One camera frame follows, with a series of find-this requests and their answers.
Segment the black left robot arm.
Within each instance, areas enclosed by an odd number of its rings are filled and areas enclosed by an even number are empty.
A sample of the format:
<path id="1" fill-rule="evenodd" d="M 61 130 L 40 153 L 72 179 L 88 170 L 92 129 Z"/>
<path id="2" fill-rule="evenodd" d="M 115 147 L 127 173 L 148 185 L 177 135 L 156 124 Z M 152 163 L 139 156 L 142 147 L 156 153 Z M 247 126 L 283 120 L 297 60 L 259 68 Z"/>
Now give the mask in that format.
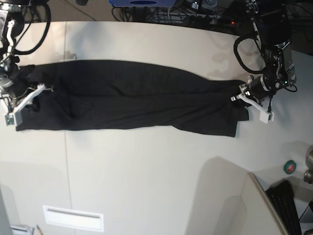
<path id="1" fill-rule="evenodd" d="M 258 105 L 278 90 L 296 92 L 296 74 L 291 53 L 291 26 L 285 0 L 247 0 L 246 14 L 253 31 L 236 39 L 233 50 L 241 65 L 250 76 L 240 86 L 241 95 Z M 261 70 L 249 69 L 242 61 L 239 43 L 251 38 L 255 41 L 265 63 Z"/>

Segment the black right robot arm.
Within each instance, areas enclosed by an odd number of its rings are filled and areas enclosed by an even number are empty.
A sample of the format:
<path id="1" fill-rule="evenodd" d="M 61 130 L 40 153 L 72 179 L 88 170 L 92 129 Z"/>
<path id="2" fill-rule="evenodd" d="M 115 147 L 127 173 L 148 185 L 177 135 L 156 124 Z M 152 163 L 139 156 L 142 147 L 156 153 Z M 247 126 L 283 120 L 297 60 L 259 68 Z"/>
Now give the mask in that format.
<path id="1" fill-rule="evenodd" d="M 34 53 L 44 42 L 51 23 L 51 10 L 46 0 L 2 0 L 0 2 L 0 100 L 8 110 L 17 107 L 38 83 L 30 82 L 34 65 L 19 68 L 20 55 Z M 37 7 L 45 10 L 45 30 L 39 42 L 27 51 L 17 49 L 25 33 L 40 19 Z"/>

